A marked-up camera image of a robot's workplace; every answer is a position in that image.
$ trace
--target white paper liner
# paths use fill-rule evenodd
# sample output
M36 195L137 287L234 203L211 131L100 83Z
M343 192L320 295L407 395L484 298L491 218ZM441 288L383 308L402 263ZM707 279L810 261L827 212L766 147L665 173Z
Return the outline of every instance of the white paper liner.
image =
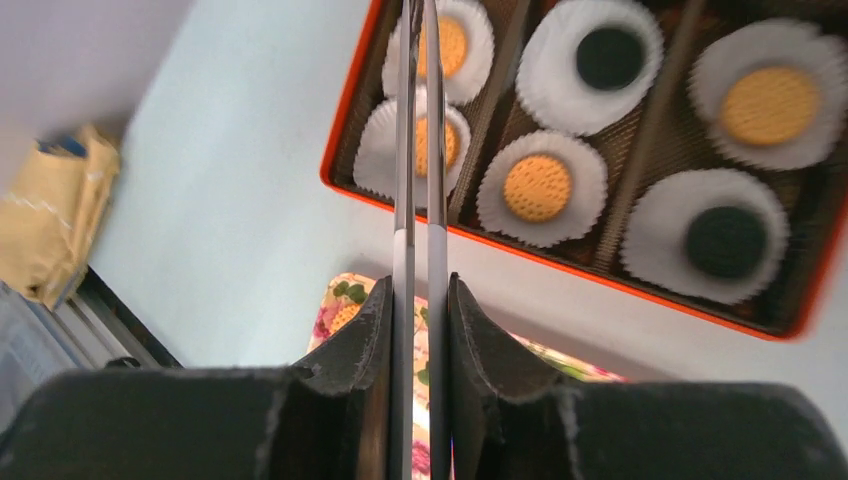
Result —
M604 25L627 27L645 48L645 65L627 87L595 90L580 78L577 47ZM663 37L654 17L630 0L569 0L560 2L533 33L516 79L521 106L547 128L591 135L627 115L647 93L663 59Z
M768 232L763 260L741 280L721 280L697 270L685 252L691 222L714 207L755 212ZM668 290L733 305L765 289L786 250L789 223L777 197L747 173L732 169L691 170L654 184L637 202L621 249L632 275Z
M509 171L520 160L535 154L558 159L571 176L571 198L565 210L545 223L525 222L512 213L503 197ZM607 167L601 155L578 139L540 131L519 138L495 156L477 192L477 213L485 230L545 248L589 233L606 198Z
M427 91L418 88L415 91L415 118L421 118L427 114ZM391 99L380 104L368 117L356 158L353 162L353 181L358 186L377 195L388 198L395 197L397 180L395 171L397 169L397 100ZM449 195L459 173L462 164L468 155L468 146L471 143L471 128L465 117L451 106L445 107L445 123L456 127L459 135L459 154L456 162L448 168L445 175L445 195ZM417 208L427 207L427 177L413 177L413 198Z
M436 0L439 15L452 17L462 25L468 40L468 52L462 67L451 77L445 77L445 96L451 105L465 105L483 89L495 56L495 35L486 9L476 1ZM383 92L386 97L397 96L398 65L400 63L400 22L389 37L386 61L383 63ZM416 77L423 85L426 79Z
M819 111L797 138L775 146L737 141L721 125L721 109L730 88L745 75L764 67L788 66L815 80ZM758 22L716 41L693 68L689 96L698 115L709 124L709 137L726 158L768 170L792 170L826 159L839 139L848 106L848 54L835 36L791 19Z

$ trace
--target brown tray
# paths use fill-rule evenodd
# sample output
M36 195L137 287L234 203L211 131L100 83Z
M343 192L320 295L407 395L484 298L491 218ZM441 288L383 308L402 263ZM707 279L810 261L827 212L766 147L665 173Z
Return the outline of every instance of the brown tray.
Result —
M665 33L665 62L654 87L622 120L585 137L608 166L609 198L600 220L584 238L536 248L480 227L476 195L491 159L507 144L540 127L516 101L512 81L517 59L545 13L549 0L481 0L495 35L492 73L483 91L459 107L471 127L471 145L449 198L451 230L555 268L677 308L698 317L769 339L786 339L809 324L824 272L833 263L837 237L848 213L848 142L843 134L824 162L789 172L764 172L721 158L706 138L686 95L693 61L713 41L770 17L812 21L824 33L848 36L848 3L828 0L712 1L646 0ZM371 111L385 98L381 68L401 0L373 0L354 57L322 178L348 195L390 208L391 201L357 187L353 161ZM630 276L618 250L634 202L668 175L725 167L746 171L771 187L789 215L791 237L777 279L763 293L728 306L679 295Z

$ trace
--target dark green cookie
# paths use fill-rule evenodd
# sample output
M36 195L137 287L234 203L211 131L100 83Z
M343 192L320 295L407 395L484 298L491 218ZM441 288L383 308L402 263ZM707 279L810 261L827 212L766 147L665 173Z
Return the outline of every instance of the dark green cookie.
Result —
M686 256L707 275L738 280L754 273L767 243L765 225L756 214L737 207L716 207L689 225Z
M621 27L595 29L577 46L577 73L597 90L621 90L636 80L644 66L642 40Z

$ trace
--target orange cookie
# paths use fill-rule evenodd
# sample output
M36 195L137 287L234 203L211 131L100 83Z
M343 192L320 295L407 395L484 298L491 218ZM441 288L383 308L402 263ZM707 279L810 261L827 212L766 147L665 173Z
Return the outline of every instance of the orange cookie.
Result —
M778 145L804 132L819 110L815 81L790 67L757 70L736 82L724 98L721 122L750 145Z
M509 209L522 220L547 222L568 204L571 176L557 159L533 155L512 167L504 182L503 195Z
M459 133L456 127L445 120L445 168L449 169L459 157ZM415 174L427 176L427 118L415 123Z
M450 77L465 63L468 55L468 38L465 30L456 19L439 16L439 49L441 50L442 70ZM427 75L427 31L421 32L418 42L418 75Z
M359 313L359 307L360 305L353 304L348 305L339 310L339 313L337 313L336 316L333 317L333 323L332 325L330 325L330 333L333 334L338 332L339 330L341 330L342 327L347 325L348 322L353 320L353 317L355 317L356 314Z

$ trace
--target white table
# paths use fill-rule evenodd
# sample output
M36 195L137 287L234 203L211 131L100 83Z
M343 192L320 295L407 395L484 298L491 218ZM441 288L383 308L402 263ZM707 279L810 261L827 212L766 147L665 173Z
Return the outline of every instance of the white table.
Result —
M390 272L391 214L318 177L366 7L200 0L137 112L92 265L186 365L291 362L332 277ZM449 243L451 269L507 328L636 379L797 385L848 445L848 274L817 328L781 344Z

